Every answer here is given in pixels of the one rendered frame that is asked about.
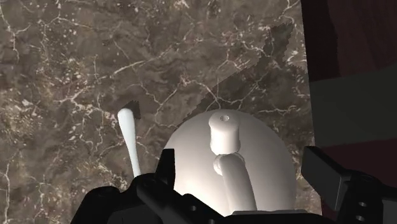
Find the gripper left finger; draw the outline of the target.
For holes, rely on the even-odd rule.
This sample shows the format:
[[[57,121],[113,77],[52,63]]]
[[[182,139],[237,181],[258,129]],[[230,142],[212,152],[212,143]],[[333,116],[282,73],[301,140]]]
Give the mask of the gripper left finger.
[[[174,190],[173,149],[164,149],[154,173],[135,177],[124,192],[113,186],[90,190],[71,224],[227,224],[191,194]]]

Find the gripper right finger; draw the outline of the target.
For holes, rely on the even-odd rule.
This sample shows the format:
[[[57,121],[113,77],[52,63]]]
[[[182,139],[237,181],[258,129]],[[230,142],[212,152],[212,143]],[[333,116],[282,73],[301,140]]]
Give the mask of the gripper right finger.
[[[342,167],[315,146],[305,147],[301,174],[337,212],[336,224],[397,224],[397,188]]]

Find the white teapot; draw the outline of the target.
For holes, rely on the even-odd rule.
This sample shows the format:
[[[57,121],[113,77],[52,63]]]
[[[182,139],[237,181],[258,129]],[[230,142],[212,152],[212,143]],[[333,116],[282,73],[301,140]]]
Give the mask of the white teapot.
[[[194,195],[223,216],[295,206],[291,154],[271,128],[247,113],[200,113],[185,121],[165,147],[175,151],[175,191]]]

